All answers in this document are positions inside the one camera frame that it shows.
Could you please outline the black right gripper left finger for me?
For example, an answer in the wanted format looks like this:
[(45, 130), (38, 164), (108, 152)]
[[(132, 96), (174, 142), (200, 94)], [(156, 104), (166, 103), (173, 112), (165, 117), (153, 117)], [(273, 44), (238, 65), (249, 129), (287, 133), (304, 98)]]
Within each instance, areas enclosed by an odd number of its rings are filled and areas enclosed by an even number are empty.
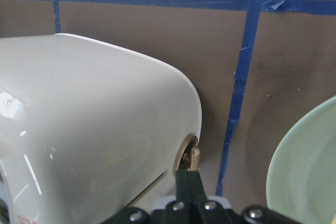
[(192, 203), (192, 193), (189, 181), (189, 171), (178, 170), (175, 173), (176, 200), (186, 203)]

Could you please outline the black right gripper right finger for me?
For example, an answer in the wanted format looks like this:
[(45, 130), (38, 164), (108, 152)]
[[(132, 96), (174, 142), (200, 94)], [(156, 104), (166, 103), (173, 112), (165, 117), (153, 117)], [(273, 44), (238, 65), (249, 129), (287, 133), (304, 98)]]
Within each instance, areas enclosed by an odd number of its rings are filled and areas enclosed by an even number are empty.
[(188, 171), (187, 174), (188, 174), (188, 185), (192, 203), (205, 201), (207, 199), (207, 196), (205, 194), (199, 172)]

